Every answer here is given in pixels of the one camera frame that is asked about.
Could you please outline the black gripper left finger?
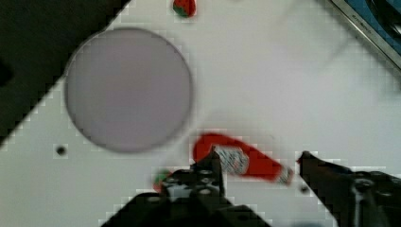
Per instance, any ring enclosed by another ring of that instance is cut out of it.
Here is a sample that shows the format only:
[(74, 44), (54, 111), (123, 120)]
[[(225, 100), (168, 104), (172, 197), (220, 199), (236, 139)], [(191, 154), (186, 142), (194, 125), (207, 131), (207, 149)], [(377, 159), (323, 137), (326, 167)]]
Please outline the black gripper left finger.
[(193, 193), (204, 189), (225, 196), (221, 163), (214, 151), (191, 165), (189, 169), (176, 170), (161, 181), (161, 194), (172, 202), (188, 199)]

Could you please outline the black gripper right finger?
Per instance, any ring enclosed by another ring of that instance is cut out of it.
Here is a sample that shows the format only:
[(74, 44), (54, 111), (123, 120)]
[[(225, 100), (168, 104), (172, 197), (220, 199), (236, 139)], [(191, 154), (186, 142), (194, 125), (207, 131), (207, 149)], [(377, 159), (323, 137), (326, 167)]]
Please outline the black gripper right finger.
[(381, 171), (353, 171), (305, 151), (300, 176), (339, 227), (401, 227), (401, 184)]

